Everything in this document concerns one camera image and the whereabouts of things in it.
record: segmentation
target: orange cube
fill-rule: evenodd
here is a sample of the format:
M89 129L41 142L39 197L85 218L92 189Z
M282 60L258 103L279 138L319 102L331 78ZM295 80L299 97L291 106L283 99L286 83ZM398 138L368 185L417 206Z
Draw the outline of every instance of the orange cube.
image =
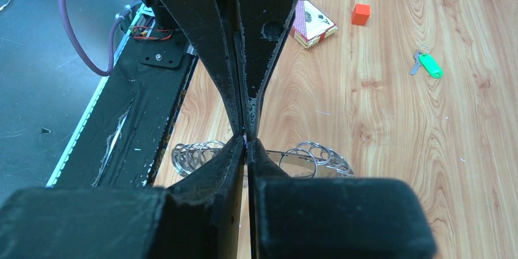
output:
M371 6L368 4L356 4L352 11L352 23L365 26L371 15Z

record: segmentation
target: grey floor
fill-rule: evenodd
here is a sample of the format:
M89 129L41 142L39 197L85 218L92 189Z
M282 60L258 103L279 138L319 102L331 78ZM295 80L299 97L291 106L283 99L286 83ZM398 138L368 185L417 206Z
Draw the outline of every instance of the grey floor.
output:
M68 0L98 65L108 59L114 14L132 2ZM45 185L99 80L71 47L57 0L13 0L0 12L0 204L16 189Z

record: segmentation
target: wooden table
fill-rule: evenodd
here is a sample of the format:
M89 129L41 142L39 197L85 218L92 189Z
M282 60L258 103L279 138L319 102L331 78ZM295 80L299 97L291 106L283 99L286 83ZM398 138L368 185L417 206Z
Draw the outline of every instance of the wooden table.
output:
M335 149L360 177L393 177L419 196L441 258L518 256L518 0L313 0L339 31L310 50L289 38L266 92L260 139ZM372 6L365 27L356 3ZM427 44L444 70L410 76ZM177 143L231 136L198 65L155 185L181 179ZM238 258L249 257L244 191Z

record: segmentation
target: key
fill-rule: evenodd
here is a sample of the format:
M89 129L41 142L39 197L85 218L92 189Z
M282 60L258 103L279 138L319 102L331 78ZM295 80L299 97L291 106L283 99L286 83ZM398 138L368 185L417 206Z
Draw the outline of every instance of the key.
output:
M414 64L414 67L412 68L412 70L410 71L410 75L412 75L412 76L417 74L417 70L419 70L419 68L422 66L421 60L419 59L420 56L421 56L421 53L419 51L416 51L414 54L415 64Z

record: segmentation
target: small black object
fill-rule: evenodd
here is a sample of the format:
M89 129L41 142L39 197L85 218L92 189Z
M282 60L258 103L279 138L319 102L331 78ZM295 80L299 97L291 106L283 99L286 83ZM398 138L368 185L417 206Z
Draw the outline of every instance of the small black object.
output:
M143 65L156 68L165 68L174 70L180 66L182 54L185 49L176 48L175 45L180 44L183 35L173 35L167 41L146 41L144 44L144 52L139 55L139 62ZM160 54L161 59L157 60L156 55Z

